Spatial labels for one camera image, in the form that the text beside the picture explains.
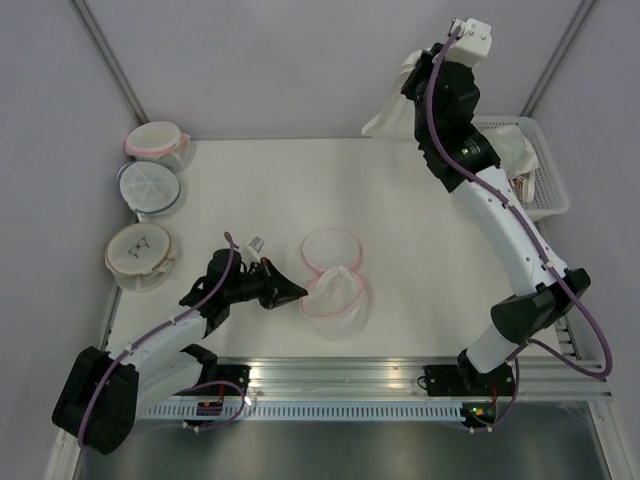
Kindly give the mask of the pink-zip white laundry bag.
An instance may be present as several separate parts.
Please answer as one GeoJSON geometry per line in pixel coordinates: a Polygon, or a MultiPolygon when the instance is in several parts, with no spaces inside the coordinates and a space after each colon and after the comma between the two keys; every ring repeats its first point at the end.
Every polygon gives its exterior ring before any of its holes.
{"type": "Polygon", "coordinates": [[[300,301],[303,317],[330,341],[357,334],[368,310],[367,286],[359,273],[363,250],[358,239],[344,229],[320,229],[304,240],[302,257],[317,274],[300,301]]]}

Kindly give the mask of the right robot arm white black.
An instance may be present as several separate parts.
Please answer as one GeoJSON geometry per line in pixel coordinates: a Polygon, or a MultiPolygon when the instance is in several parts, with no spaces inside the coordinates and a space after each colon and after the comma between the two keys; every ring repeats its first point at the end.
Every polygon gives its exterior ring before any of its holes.
{"type": "Polygon", "coordinates": [[[473,125],[480,98],[472,70],[420,51],[400,87],[415,108],[413,130],[431,173],[461,202],[501,260],[511,296],[490,309],[490,324],[457,357],[459,388],[478,395],[519,347],[565,315],[590,286],[535,229],[513,193],[498,153],[473,125]]]}

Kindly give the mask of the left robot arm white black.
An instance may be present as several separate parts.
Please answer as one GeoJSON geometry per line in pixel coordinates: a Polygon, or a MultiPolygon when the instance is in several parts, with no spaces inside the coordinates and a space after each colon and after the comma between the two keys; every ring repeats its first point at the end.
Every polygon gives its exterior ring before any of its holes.
{"type": "Polygon", "coordinates": [[[199,343],[222,325],[233,305],[257,301],[273,310],[307,294],[266,257],[247,264],[233,248],[216,251],[173,316],[119,348],[87,347],[78,354],[53,409],[53,424],[80,446],[112,453],[156,404],[182,391],[206,396],[216,389],[217,357],[199,343]]]}

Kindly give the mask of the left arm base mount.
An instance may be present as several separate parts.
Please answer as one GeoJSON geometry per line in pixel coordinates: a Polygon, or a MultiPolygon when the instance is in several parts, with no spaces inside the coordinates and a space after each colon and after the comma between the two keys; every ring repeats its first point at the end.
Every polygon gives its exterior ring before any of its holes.
{"type": "Polygon", "coordinates": [[[204,366],[187,364],[169,374],[169,382],[176,394],[196,396],[239,396],[246,393],[251,368],[245,364],[204,366]]]}

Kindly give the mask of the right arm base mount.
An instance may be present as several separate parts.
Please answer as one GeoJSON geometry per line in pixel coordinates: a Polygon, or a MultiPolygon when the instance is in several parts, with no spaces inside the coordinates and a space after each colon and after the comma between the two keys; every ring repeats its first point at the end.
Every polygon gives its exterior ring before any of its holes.
{"type": "Polygon", "coordinates": [[[515,392],[512,368],[503,364],[486,374],[463,373],[454,364],[423,367],[430,397],[510,397],[515,392]]]}

